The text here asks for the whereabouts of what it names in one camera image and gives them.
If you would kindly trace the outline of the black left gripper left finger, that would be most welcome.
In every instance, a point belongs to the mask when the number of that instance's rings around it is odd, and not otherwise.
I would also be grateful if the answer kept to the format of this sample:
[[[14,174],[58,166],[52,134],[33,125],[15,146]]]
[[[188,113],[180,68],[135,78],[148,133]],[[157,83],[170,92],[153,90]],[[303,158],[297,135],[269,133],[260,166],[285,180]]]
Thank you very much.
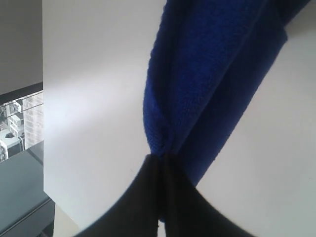
[[[119,200],[78,237],[156,237],[159,158],[148,155]]]

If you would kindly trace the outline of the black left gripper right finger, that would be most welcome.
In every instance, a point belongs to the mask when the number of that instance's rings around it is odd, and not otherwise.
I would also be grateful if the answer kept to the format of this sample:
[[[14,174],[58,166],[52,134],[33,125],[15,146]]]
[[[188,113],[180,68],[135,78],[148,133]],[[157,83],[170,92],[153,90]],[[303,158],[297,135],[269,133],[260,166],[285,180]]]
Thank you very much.
[[[214,208],[171,155],[160,161],[160,219],[167,237],[248,237]]]

